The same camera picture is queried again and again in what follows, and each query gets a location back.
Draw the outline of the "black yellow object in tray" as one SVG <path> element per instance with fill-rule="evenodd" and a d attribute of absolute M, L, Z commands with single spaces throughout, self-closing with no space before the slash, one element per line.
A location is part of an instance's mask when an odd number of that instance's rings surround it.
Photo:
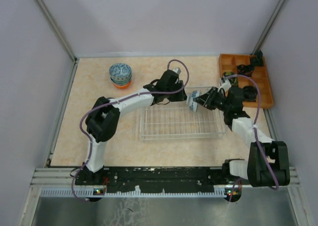
<path fill-rule="evenodd" d="M 223 76 L 224 77 L 228 77 L 228 76 L 231 76 L 231 78 L 228 78 L 231 86 L 236 86 L 238 87 L 239 86 L 239 82 L 238 82 L 238 78 L 236 77 L 236 74 L 232 71 L 225 71 L 223 72 Z"/>

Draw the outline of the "top blue stacked bowl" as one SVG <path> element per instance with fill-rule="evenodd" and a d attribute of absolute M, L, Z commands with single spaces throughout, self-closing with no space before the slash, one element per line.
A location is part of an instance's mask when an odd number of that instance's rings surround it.
<path fill-rule="evenodd" d="M 132 69 L 128 64 L 116 63 L 109 68 L 109 75 L 115 80 L 128 79 L 132 74 Z"/>

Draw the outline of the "wooden compartment tray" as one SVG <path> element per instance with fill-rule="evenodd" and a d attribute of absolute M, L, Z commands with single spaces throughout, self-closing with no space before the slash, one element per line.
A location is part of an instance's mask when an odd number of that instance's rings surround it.
<path fill-rule="evenodd" d="M 261 97 L 260 107 L 273 107 L 274 99 L 264 58 L 259 55 L 220 54 L 219 76 L 222 77 L 224 73 L 238 74 L 239 76 L 230 82 L 240 88 L 256 83 L 260 90 L 260 95 L 257 95 Z"/>

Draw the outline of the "white wire dish rack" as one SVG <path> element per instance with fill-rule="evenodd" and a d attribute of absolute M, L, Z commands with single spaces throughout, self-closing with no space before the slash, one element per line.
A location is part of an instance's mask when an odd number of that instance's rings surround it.
<path fill-rule="evenodd" d="M 141 109 L 140 137 L 143 140 L 220 138 L 226 131 L 222 112 L 208 110 L 192 100 Z"/>

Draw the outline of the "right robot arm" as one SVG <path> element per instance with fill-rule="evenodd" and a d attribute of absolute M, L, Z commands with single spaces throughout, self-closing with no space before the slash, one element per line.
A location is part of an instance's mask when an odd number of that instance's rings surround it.
<path fill-rule="evenodd" d="M 243 110 L 243 89 L 231 87 L 227 94 L 216 87 L 197 96 L 194 102 L 209 110 L 223 112 L 224 123 L 249 147 L 247 160 L 228 159 L 223 164 L 222 179 L 234 184 L 246 179 L 253 187 L 287 186 L 290 166 L 287 145 L 266 136 Z"/>

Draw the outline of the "black object tray corner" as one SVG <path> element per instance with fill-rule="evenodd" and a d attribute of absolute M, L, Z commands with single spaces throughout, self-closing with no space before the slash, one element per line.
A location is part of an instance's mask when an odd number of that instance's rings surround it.
<path fill-rule="evenodd" d="M 263 62 L 263 52 L 261 50 L 259 50 L 258 52 L 256 52 L 256 54 L 254 56 L 250 57 L 250 64 L 252 66 L 255 67 L 262 67 L 264 66 L 264 62 Z"/>

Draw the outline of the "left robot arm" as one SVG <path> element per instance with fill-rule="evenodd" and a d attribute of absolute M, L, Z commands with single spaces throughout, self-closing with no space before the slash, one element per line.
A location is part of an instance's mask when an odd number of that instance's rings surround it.
<path fill-rule="evenodd" d="M 115 135 L 119 119 L 143 107 L 163 102 L 182 102 L 186 100 L 184 88 L 189 82 L 189 74 L 183 82 L 179 68 L 166 70 L 161 78 L 144 85 L 133 94 L 120 98 L 100 97 L 93 108 L 80 120 L 79 128 L 88 137 L 87 157 L 75 174 L 85 176 L 85 183 L 98 184 L 103 180 L 104 153 L 107 142 Z"/>

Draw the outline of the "blue white patterned bowl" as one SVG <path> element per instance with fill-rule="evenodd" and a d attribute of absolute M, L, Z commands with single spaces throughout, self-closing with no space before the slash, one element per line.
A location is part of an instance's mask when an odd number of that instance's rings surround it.
<path fill-rule="evenodd" d="M 200 91 L 199 90 L 195 90 L 193 92 L 191 92 L 188 97 L 187 97 L 187 105 L 189 107 L 189 110 L 196 113 L 197 112 L 197 107 L 198 107 L 198 103 L 194 101 L 194 99 L 198 96 L 200 96 Z"/>

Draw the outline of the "orange bottom stacked bowl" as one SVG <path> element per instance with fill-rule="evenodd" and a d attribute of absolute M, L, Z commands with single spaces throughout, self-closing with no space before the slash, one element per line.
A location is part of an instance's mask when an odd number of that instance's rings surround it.
<path fill-rule="evenodd" d="M 127 84 L 123 84 L 123 85 L 116 84 L 116 83 L 112 83 L 112 84 L 118 89 L 127 89 L 131 85 L 131 82 L 128 82 Z"/>

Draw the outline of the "black round object in tray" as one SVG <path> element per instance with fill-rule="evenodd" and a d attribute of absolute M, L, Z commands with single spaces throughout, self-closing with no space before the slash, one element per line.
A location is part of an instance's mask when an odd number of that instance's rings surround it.
<path fill-rule="evenodd" d="M 256 102 L 258 91 L 255 86 L 247 85 L 243 87 L 243 100 L 245 102 Z"/>

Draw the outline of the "black object tray centre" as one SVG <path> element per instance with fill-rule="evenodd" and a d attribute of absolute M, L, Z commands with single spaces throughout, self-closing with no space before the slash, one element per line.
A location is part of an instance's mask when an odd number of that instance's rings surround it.
<path fill-rule="evenodd" d="M 252 77 L 255 66 L 252 65 L 238 65 L 237 66 L 237 74 L 244 75 L 247 77 Z"/>

